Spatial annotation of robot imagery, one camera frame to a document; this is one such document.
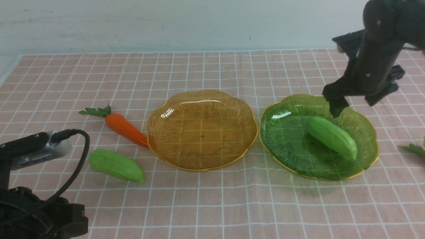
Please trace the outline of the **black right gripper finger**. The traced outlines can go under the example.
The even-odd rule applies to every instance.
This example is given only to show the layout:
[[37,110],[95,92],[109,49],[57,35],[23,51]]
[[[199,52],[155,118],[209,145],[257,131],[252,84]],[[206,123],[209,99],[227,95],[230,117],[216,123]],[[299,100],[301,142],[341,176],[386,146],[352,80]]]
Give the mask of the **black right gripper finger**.
[[329,101],[329,111],[334,118],[338,118],[347,107],[349,107],[349,103],[345,97],[334,98]]

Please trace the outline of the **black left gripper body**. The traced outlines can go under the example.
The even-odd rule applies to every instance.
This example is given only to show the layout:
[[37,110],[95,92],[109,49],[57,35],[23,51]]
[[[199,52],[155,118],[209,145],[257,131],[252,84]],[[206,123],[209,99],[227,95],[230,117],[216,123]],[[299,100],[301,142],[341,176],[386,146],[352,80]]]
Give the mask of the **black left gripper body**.
[[63,197],[24,219],[4,224],[42,205],[44,200],[25,187],[2,189],[0,195],[2,239],[71,239],[88,233],[85,206]]

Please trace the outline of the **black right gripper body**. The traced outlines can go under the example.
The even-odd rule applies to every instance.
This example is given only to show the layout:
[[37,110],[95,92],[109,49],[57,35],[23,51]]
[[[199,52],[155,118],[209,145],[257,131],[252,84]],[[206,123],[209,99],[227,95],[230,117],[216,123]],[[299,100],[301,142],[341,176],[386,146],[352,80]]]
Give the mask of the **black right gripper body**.
[[348,107],[348,96],[363,96],[372,107],[398,90],[395,81],[404,75],[403,69],[395,65],[404,46],[401,40],[378,42],[364,29],[332,40],[349,62],[342,77],[323,89],[323,97],[331,107]]

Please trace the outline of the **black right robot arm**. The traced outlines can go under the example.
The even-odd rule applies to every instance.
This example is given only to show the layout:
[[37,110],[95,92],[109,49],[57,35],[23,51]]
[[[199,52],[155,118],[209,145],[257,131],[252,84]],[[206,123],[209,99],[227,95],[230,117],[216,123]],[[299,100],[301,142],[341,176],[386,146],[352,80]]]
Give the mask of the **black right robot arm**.
[[395,61],[405,44],[424,50],[423,0],[369,0],[363,25],[363,30],[332,39],[349,58],[342,77],[325,85],[322,92],[335,118],[349,107],[346,97],[363,96],[372,107],[396,92],[396,81],[405,71]]

